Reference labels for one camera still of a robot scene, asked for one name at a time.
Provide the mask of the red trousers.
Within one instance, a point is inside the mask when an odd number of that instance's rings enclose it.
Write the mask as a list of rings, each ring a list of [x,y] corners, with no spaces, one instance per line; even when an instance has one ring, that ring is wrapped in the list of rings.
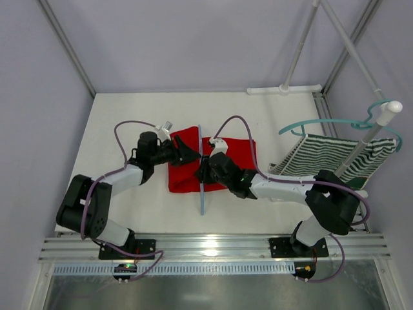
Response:
[[[213,154],[209,137],[200,138],[195,126],[171,134],[202,155],[191,163],[168,166],[168,189],[172,193],[199,192],[201,184],[207,192],[228,189],[240,198],[250,196],[248,187],[256,173],[253,155],[256,142],[249,139],[224,138],[225,154]]]

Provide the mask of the light blue hanger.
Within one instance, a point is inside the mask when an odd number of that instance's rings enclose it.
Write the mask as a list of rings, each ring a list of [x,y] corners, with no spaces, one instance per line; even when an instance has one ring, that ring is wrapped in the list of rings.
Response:
[[[205,190],[204,190],[204,182],[203,182],[203,137],[202,137],[202,130],[201,125],[198,126],[198,136],[199,136],[199,153],[200,153],[200,161],[199,161],[199,190],[200,190],[200,214],[201,216],[205,215]]]

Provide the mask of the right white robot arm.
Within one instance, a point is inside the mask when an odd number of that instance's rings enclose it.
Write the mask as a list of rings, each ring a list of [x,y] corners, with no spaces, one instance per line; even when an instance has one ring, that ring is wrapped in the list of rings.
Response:
[[[298,257],[314,253],[318,241],[329,234],[349,233],[359,199],[336,175],[321,170],[315,176],[282,177],[243,169],[218,152],[203,160],[196,172],[200,182],[220,184],[241,199],[268,199],[306,205],[312,215],[294,229],[289,244]]]

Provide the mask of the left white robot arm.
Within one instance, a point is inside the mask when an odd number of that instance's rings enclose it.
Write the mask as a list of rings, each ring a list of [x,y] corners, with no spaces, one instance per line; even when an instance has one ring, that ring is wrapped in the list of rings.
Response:
[[[98,178],[82,174],[72,178],[57,212],[56,223],[99,243],[101,259],[153,259],[153,254],[139,249],[133,230],[109,220],[111,200],[146,183],[157,165],[168,163],[179,167],[199,159],[199,152],[187,146],[179,136],[162,141],[156,133],[144,132],[124,167]]]

